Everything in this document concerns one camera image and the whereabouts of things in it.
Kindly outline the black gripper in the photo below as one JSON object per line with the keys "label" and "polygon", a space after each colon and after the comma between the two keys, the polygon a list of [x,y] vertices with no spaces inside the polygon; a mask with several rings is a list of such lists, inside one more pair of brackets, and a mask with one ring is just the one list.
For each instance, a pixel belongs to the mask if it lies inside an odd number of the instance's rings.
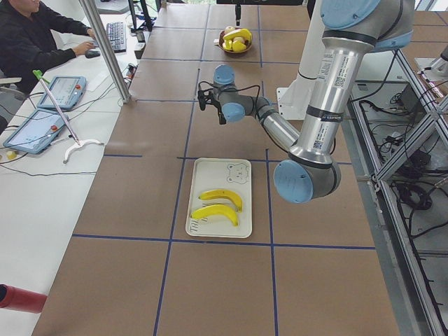
{"label": "black gripper", "polygon": [[242,2],[240,0],[234,0],[234,11],[235,11],[235,17],[240,18],[242,13]]}
{"label": "black gripper", "polygon": [[219,125],[226,124],[226,119],[223,114],[223,105],[227,102],[227,93],[216,91],[212,94],[212,105],[217,109],[218,111],[218,119],[219,119]]}

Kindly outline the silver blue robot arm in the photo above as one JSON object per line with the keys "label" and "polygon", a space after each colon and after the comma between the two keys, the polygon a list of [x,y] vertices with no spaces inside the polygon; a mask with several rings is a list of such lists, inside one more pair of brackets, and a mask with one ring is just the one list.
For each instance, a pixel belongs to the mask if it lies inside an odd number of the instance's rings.
{"label": "silver blue robot arm", "polygon": [[282,198],[296,204],[325,197],[339,186],[340,168],[330,149],[363,57],[398,50],[410,42],[414,3],[322,1],[312,16],[323,23],[325,50],[301,130],[266,98],[239,94],[231,66],[220,65],[213,75],[212,103],[222,122],[252,116],[288,152],[288,159],[274,170],[274,185]]}

